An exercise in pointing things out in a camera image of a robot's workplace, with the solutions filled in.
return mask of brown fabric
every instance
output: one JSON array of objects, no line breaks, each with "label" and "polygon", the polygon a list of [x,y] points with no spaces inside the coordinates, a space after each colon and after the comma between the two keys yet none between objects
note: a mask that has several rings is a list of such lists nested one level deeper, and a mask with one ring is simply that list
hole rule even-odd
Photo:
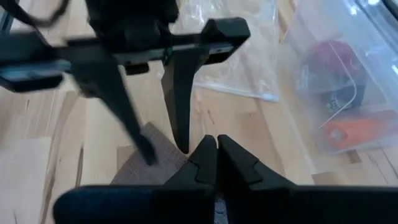
[{"label": "brown fabric", "polygon": [[153,124],[147,123],[142,128],[141,133],[147,137],[155,147],[158,164],[148,166],[141,155],[136,151],[130,156],[126,163],[124,163],[122,168],[120,168],[111,184],[161,185],[173,176],[187,161],[187,157]]}]

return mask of clear plastic bag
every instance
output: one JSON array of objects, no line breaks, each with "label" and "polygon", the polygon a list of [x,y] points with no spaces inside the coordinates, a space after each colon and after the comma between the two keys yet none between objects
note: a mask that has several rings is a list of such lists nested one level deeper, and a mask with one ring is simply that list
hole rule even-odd
[{"label": "clear plastic bag", "polygon": [[194,84],[237,95],[278,101],[278,20],[275,0],[184,0],[174,34],[200,32],[209,18],[242,17],[251,37],[227,61],[203,66]]}]

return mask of wooden surface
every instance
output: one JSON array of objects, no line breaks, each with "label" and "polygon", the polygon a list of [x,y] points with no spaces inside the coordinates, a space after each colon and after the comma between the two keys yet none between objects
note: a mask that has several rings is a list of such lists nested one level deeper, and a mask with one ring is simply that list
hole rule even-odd
[{"label": "wooden surface", "polygon": [[[57,1],[21,0],[35,15],[46,15]],[[84,1],[71,0],[67,15],[44,35],[92,34]],[[295,3],[280,0],[281,36]],[[14,29],[25,29],[16,22]],[[126,78],[142,123],[153,122],[168,138],[172,132],[164,104],[159,64]],[[397,185],[394,148],[326,156],[318,152],[307,125],[295,121],[299,102],[280,78],[280,103],[196,88],[192,94],[191,149],[205,134],[227,134],[296,184]],[[118,121],[96,99],[80,98],[67,80],[59,90],[26,95],[0,89],[0,223],[52,223],[51,208],[65,191],[85,184],[109,184],[132,151]]]}]

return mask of black strap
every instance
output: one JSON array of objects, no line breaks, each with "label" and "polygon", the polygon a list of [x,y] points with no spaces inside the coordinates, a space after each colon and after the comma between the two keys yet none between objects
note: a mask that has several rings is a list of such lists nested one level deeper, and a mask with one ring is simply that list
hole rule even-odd
[{"label": "black strap", "polygon": [[21,8],[15,0],[0,0],[0,6],[4,8],[15,19],[32,27],[51,27],[64,15],[70,0],[62,0],[58,9],[53,12],[49,19],[38,19],[29,15]]}]

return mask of clear plastic box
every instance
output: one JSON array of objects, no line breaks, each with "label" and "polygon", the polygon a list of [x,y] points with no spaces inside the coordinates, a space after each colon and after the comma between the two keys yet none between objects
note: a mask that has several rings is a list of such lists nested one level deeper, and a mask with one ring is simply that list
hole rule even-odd
[{"label": "clear plastic box", "polygon": [[383,1],[301,0],[280,52],[319,150],[396,142],[398,20]]}]

